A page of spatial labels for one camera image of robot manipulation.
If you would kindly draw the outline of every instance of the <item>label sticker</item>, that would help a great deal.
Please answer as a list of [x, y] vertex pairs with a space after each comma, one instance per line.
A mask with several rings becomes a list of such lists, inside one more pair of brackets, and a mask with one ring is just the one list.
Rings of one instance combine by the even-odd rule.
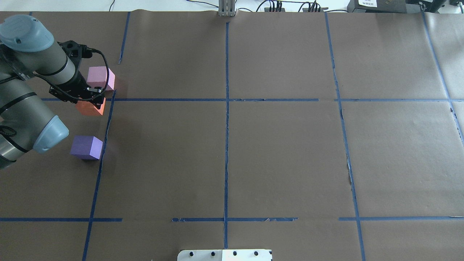
[[377, 7], [377, 0], [358, 0], [358, 3], [365, 7]]

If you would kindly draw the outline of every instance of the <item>block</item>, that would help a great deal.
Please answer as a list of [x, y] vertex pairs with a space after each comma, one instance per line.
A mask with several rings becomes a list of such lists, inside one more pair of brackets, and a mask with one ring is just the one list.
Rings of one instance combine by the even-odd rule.
[[[89, 75], [87, 77], [87, 84], [91, 87], [104, 87], [106, 83], [106, 67], [95, 66], [89, 67]], [[108, 80], [107, 91], [113, 91], [115, 88], [115, 75], [110, 69], [110, 79]]]
[[100, 106], [100, 109], [97, 109], [90, 102], [78, 101], [76, 104], [76, 109], [85, 116], [102, 116], [105, 110], [106, 98], [103, 99], [103, 104]]
[[100, 159], [103, 142], [94, 136], [75, 136], [71, 146], [71, 155], [80, 159]]

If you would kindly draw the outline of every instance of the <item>light blue joint cap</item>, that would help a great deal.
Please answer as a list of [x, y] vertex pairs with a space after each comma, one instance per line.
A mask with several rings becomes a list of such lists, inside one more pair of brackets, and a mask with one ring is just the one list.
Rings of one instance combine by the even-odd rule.
[[66, 128], [64, 123], [55, 115], [42, 130], [42, 133], [34, 143], [33, 149], [40, 154], [45, 153], [64, 140], [64, 138], [68, 137], [68, 135], [68, 128]]
[[25, 14], [10, 16], [0, 24], [0, 40], [19, 52], [43, 51], [55, 41], [39, 20]]

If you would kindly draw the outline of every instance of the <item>white bracket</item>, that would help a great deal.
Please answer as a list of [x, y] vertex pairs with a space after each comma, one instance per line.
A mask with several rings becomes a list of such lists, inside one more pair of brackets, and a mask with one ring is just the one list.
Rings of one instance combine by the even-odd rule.
[[272, 261], [268, 249], [182, 250], [177, 261]]
[[235, 0], [219, 0], [219, 16], [235, 16]]

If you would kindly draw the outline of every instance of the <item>purple cube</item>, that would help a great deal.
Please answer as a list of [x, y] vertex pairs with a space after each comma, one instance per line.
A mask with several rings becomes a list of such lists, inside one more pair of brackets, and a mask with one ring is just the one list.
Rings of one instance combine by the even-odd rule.
[[103, 142], [94, 136], [75, 136], [71, 146], [71, 155], [80, 159], [100, 159]]

